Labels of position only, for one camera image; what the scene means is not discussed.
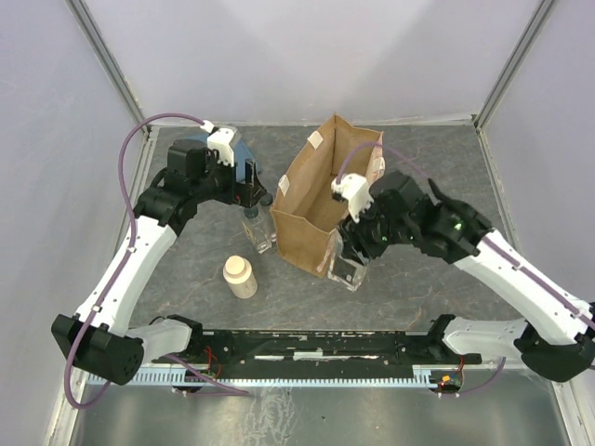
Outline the clear bottle dark cap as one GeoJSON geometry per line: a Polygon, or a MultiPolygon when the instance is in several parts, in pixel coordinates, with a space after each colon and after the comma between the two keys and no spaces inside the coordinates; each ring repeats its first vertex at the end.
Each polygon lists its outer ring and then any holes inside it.
{"type": "Polygon", "coordinates": [[[337,230],[334,230],[329,240],[331,247],[327,278],[341,283],[348,290],[355,292],[362,285],[367,266],[348,258],[344,253],[344,242],[337,230]]]}
{"type": "Polygon", "coordinates": [[[259,254],[271,249],[272,241],[268,223],[256,206],[243,209],[242,223],[248,241],[252,243],[259,254]]]}
{"type": "Polygon", "coordinates": [[[275,228],[274,220],[273,220],[272,213],[271,213],[271,208],[273,205],[272,195],[269,192],[265,193],[259,199],[258,204],[260,207],[260,211],[266,220],[268,232],[269,232],[269,235],[271,238],[271,243],[276,244],[276,228],[275,228]]]}

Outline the brown canvas bag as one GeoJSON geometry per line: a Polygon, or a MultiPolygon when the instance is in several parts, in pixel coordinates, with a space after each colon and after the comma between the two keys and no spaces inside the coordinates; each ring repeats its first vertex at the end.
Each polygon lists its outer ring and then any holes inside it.
{"type": "Polygon", "coordinates": [[[333,114],[314,130],[280,178],[271,213],[278,255],[322,278],[329,265],[331,232],[348,213],[332,198],[331,182],[354,149],[345,170],[372,182],[384,174],[381,131],[353,126],[333,114]]]}

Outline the beige cylindrical bottle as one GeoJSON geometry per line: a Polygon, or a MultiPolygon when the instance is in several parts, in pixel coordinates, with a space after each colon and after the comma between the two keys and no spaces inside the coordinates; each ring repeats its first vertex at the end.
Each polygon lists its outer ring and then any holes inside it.
{"type": "Polygon", "coordinates": [[[258,283],[251,263],[242,256],[230,256],[223,267],[223,277],[232,293],[247,299],[256,294],[258,283]]]}

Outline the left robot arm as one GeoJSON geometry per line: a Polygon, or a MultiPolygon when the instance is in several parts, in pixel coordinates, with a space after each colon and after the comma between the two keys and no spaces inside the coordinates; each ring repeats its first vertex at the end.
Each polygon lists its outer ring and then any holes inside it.
{"type": "Polygon", "coordinates": [[[233,153],[202,141],[175,141],[166,166],[139,196],[126,239],[95,290],[72,316],[59,315],[52,323],[51,333],[71,365],[122,386],[141,365],[168,354],[200,360],[201,323],[174,315],[132,329],[132,313],[199,204],[214,200],[250,208],[265,192],[254,159],[238,164],[233,153]]]}

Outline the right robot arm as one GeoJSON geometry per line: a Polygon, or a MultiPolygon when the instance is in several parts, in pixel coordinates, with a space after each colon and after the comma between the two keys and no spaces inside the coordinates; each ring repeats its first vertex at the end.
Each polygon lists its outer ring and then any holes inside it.
{"type": "Polygon", "coordinates": [[[327,277],[359,288],[369,264],[388,247],[411,245],[484,283],[521,315],[512,321],[470,321],[446,315],[425,341],[427,355],[445,363],[481,354],[521,361],[540,376],[566,382],[594,366],[594,306],[566,292],[524,259],[490,220],[443,193],[425,193],[394,171],[374,183],[358,174],[331,183],[347,205],[328,244],[327,277]]]}

